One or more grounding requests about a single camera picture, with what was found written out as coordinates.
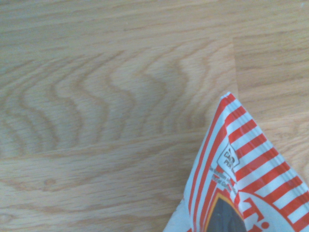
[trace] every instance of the plastic packaging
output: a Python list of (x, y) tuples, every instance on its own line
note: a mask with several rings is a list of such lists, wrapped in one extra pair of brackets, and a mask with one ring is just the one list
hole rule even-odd
[(164, 232), (309, 232), (307, 185), (231, 93)]

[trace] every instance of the printed logo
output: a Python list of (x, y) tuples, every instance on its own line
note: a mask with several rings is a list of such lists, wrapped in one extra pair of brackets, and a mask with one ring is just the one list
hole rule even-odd
[(234, 149), (227, 144), (217, 160), (218, 165), (236, 182), (234, 167), (239, 165), (239, 160)]
[(250, 193), (239, 192), (239, 210), (249, 232), (293, 232), (289, 222), (271, 205)]

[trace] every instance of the wood grain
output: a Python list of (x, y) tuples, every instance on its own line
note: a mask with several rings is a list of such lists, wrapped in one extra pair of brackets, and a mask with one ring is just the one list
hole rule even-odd
[(203, 137), (188, 132), (5, 159), (1, 231), (162, 231)]
[(228, 91), (309, 183), (308, 10), (0, 1), (0, 230), (162, 231)]
[(233, 54), (230, 40), (200, 40), (18, 64), (0, 83), (1, 154), (205, 127), (219, 97), (237, 93)]

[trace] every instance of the red stripe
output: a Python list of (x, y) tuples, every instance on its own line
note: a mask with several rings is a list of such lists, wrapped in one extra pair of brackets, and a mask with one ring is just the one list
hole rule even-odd
[(267, 139), (263, 134), (260, 134), (259, 136), (255, 137), (250, 142), (248, 142), (247, 144), (245, 144), (236, 151), (238, 159), (247, 155), (250, 151), (257, 148), (259, 145), (265, 143), (266, 141)]
[(225, 124), (230, 125), (232, 122), (235, 121), (235, 118), (239, 118), (246, 113), (246, 110), (240, 106), (237, 110), (235, 110), (232, 114), (228, 115), (225, 119)]
[[(208, 169), (209, 169), (209, 167), (211, 165), (211, 161), (212, 161), (214, 155), (216, 154), (216, 151), (217, 151), (219, 145), (221, 144), (221, 142), (223, 141), (223, 139), (225, 137), (226, 137), (226, 128), (225, 128), (225, 126), (222, 126), (221, 129), (219, 130), (216, 138), (215, 138), (215, 141), (214, 141), (212, 147), (211, 147), (211, 151), (209, 153), (209, 157), (208, 157), (208, 160), (206, 162), (205, 169), (204, 169), (206, 171), (203, 172), (203, 175), (202, 175), (202, 178), (201, 178), (201, 182), (200, 182), (200, 185), (198, 187), (197, 199), (196, 199), (196, 202), (195, 202), (195, 208), (194, 208), (194, 213), (193, 213), (193, 219), (196, 219), (196, 217), (197, 217), (197, 208), (198, 208), (198, 205), (199, 205), (199, 201), (201, 199), (202, 190), (204, 188), (204, 184), (205, 184), (205, 181), (206, 181), (206, 176), (208, 174)], [(206, 210), (207, 210), (207, 208), (205, 209), (203, 207), (202, 214), (206, 213), (205, 212)]]
[(288, 191), (300, 186), (303, 182), (299, 179), (298, 176), (294, 177), (292, 180), (285, 182), (283, 185), (272, 191), (264, 199), (267, 203), (274, 203), (280, 197), (282, 197)]
[(200, 158), (199, 158), (199, 161), (198, 161), (198, 164), (197, 164), (197, 169), (194, 173), (194, 177), (193, 177), (193, 182), (192, 182), (192, 187), (191, 187), (191, 193), (190, 193), (190, 199), (189, 199), (189, 214), (191, 214), (191, 206), (192, 206), (192, 199), (193, 199), (193, 195), (194, 195), (194, 190), (195, 190), (195, 187), (196, 187), (196, 183), (197, 183), (197, 175), (201, 169), (201, 166), (202, 166), (202, 162), (203, 162), (203, 159), (204, 159), (204, 156), (205, 156), (205, 151), (206, 151), (206, 147), (208, 145), (208, 142), (209, 142), (209, 139), (211, 137), (211, 134), (213, 132), (213, 129), (214, 129), (214, 126), (216, 125), (217, 123), (217, 120), (220, 116), (220, 114), (223, 112), (223, 110), (226, 108), (226, 106), (235, 100), (235, 97), (230, 94), (228, 96), (228, 99), (222, 99), (219, 106), (218, 106), (218, 109), (215, 113), (215, 116), (213, 118), (213, 121), (212, 121), (212, 124), (211, 124), (211, 127), (209, 129), (209, 132), (208, 132), (208, 135), (207, 135), (207, 138), (206, 138), (206, 141), (204, 143), (204, 146), (203, 146), (203, 149), (202, 149), (202, 152), (201, 152), (201, 155), (200, 155)]
[(255, 127), (256, 127), (256, 123), (253, 121), (253, 119), (251, 119), (249, 122), (247, 122), (246, 124), (242, 125), (241, 127), (239, 127), (237, 130), (235, 130), (234, 132), (232, 132), (228, 136), (229, 142), (230, 143), (235, 142), (237, 139), (239, 139), (241, 136), (243, 136), (244, 134), (248, 133), (249, 131), (251, 131)]
[(237, 193), (235, 200), (234, 200), (234, 206), (238, 209), (238, 204), (240, 202), (239, 194)]
[(219, 173), (223, 173), (224, 172), (224, 170), (219, 165), (216, 167), (216, 170)]
[(294, 200), (292, 200), (290, 203), (288, 203), (284, 208), (280, 210), (280, 213), (287, 217), (292, 212), (294, 212), (296, 209), (298, 209), (303, 204), (309, 202), (309, 192), (305, 192), (303, 195), (300, 195), (296, 197)]
[(304, 215), (300, 220), (295, 222), (293, 228), (296, 232), (299, 232), (308, 225), (309, 225), (309, 212), (306, 215)]
[(201, 217), (200, 217), (200, 223), (199, 223), (200, 228), (203, 227), (206, 211), (208, 209), (209, 203), (211, 201), (211, 197), (214, 194), (214, 189), (216, 188), (216, 186), (217, 186), (217, 183), (215, 181), (211, 180), (211, 183), (210, 183), (209, 188), (207, 190), (207, 195), (206, 195), (206, 198), (205, 198), (205, 201), (204, 201), (204, 205), (203, 205), (203, 209), (202, 209), (202, 213), (201, 213)]
[(266, 173), (261, 178), (257, 179), (256, 181), (252, 182), (251, 184), (243, 188), (241, 191), (254, 193), (261, 187), (265, 186), (270, 181), (275, 179), (277, 176), (281, 175), (282, 173), (285, 173), (289, 169), (290, 169), (289, 165), (286, 162), (283, 162), (279, 166), (275, 167), (274, 169)]
[(264, 163), (267, 161), (271, 160), (275, 156), (277, 156), (279, 153), (275, 148), (270, 149), (269, 151), (265, 152), (264, 154), (260, 155), (257, 157), (255, 160), (251, 161), (248, 163), (246, 166), (242, 167), (239, 169), (235, 175), (237, 180), (241, 180), (244, 178), (246, 175), (250, 174), (254, 170), (258, 169), (261, 167)]

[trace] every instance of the orange border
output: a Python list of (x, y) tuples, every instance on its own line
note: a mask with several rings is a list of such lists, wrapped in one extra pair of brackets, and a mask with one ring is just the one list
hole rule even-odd
[(212, 201), (212, 206), (209, 210), (209, 213), (208, 213), (208, 218), (206, 220), (206, 224), (205, 224), (205, 230), (204, 232), (207, 231), (207, 228), (208, 228), (208, 224), (209, 224), (209, 221), (211, 219), (211, 216), (212, 216), (212, 213), (213, 213), (213, 210), (217, 204), (217, 201), (218, 199), (221, 198), (223, 201), (225, 201), (226, 203), (228, 203), (234, 210), (235, 212), (240, 216), (241, 219), (243, 219), (243, 216), (240, 214), (239, 210), (234, 206), (234, 204), (232, 203), (232, 201), (227, 198), (226, 196), (224, 196), (222, 193), (220, 192), (217, 192), (216, 196), (215, 196), (215, 199)]

